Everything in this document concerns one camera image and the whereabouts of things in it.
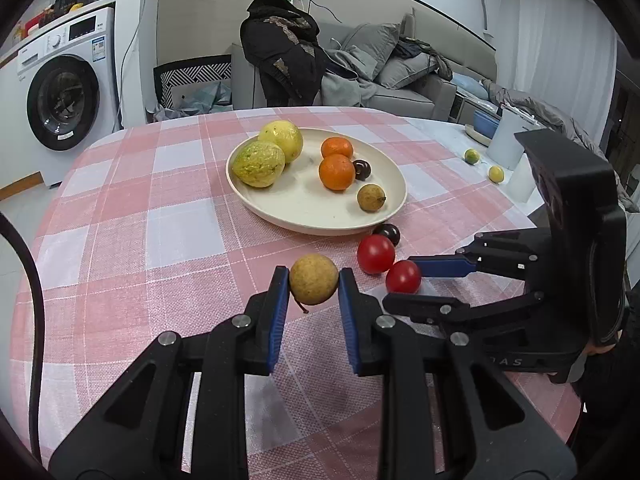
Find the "white container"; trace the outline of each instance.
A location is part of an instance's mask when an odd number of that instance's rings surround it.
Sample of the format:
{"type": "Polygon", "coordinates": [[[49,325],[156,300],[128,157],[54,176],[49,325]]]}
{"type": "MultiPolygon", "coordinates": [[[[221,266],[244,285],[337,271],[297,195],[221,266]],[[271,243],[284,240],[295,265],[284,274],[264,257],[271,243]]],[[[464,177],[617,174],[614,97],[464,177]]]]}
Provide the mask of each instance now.
{"type": "Polygon", "coordinates": [[[542,128],[544,126],[533,117],[505,103],[502,105],[502,119],[486,150],[486,156],[513,171],[524,153],[523,145],[516,140],[514,134],[542,128]]]}
{"type": "Polygon", "coordinates": [[[529,157],[522,155],[515,171],[504,187],[504,191],[515,202],[526,202],[536,189],[536,181],[533,180],[531,166],[529,165],[529,157]]]}

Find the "blue bowl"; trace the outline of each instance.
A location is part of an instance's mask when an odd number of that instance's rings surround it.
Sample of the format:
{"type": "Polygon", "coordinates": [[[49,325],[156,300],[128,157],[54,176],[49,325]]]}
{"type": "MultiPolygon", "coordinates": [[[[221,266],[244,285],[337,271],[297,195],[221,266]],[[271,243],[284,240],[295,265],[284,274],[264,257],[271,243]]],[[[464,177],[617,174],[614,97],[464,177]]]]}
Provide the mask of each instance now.
{"type": "Polygon", "coordinates": [[[480,110],[476,110],[474,112],[474,130],[479,134],[482,134],[489,139],[493,139],[494,133],[498,128],[498,124],[500,124],[500,121],[485,114],[484,112],[481,112],[480,110]]]}

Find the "washing machine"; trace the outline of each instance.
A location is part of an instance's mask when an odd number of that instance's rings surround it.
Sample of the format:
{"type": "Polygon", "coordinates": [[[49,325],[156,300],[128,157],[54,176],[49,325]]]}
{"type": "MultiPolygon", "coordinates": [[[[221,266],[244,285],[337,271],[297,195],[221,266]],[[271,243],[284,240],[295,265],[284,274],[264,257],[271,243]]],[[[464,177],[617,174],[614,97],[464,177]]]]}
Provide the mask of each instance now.
{"type": "Polygon", "coordinates": [[[44,183],[61,182],[76,157],[120,129],[112,7],[53,28],[18,52],[24,132],[44,183]]]}

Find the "washing machine door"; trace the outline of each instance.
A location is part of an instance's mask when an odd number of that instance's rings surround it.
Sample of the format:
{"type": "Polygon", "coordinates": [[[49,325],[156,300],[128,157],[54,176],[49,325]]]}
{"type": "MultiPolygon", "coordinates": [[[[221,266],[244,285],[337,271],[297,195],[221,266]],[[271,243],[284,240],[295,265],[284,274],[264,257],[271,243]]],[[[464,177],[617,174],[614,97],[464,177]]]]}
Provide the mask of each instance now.
{"type": "Polygon", "coordinates": [[[98,113],[94,69],[84,59],[57,56],[36,72],[27,95],[31,130],[44,146],[63,152],[81,142],[98,113]]]}

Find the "white plate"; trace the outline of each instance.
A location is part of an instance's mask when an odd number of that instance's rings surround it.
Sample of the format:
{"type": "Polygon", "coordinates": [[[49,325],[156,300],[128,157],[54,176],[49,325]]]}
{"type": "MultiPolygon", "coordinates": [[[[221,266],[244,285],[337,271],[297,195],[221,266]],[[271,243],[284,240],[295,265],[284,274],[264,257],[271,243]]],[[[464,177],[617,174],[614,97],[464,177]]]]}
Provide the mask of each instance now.
{"type": "Polygon", "coordinates": [[[393,215],[406,200],[406,182],[396,164],[366,142],[338,132],[300,128],[304,146],[300,156],[287,164],[282,175],[269,187],[247,186],[231,171],[238,151],[255,137],[233,150],[226,162],[226,179],[242,202],[259,217],[277,226],[312,235],[350,235],[366,231],[393,215]],[[353,160],[361,158],[371,165],[371,176],[356,180],[345,191],[325,188],[318,176],[322,162],[320,146],[329,137],[344,137],[353,145],[353,160]],[[385,205],[374,213],[360,209],[356,198],[365,184],[378,184],[386,195],[385,205]]]}

